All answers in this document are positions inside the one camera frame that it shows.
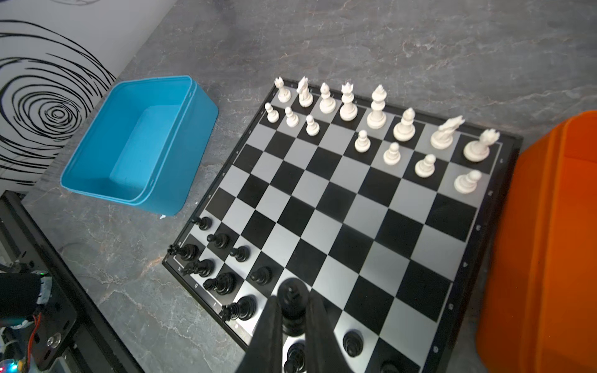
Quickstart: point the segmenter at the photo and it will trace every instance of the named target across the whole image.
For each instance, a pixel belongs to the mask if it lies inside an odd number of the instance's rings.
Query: gray marble countertop
[[[24,204],[146,372],[233,372],[243,352],[161,266],[278,76],[525,137],[597,107],[591,0],[180,0],[121,80],[188,74],[220,109],[174,217],[70,193],[60,174],[81,128]],[[483,372],[479,275],[448,371]]]

